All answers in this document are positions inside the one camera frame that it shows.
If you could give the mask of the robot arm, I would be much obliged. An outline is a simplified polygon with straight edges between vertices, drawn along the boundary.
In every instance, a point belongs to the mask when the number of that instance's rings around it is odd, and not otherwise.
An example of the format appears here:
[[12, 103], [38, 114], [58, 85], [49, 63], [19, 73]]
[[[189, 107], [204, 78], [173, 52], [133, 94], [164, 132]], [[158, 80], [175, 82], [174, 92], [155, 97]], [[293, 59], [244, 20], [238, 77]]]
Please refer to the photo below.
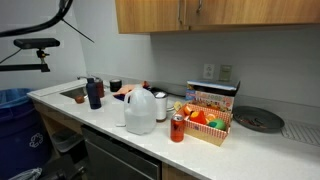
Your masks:
[[77, 0], [0, 0], [0, 39], [36, 34], [66, 23], [79, 35], [94, 40], [66, 20]]

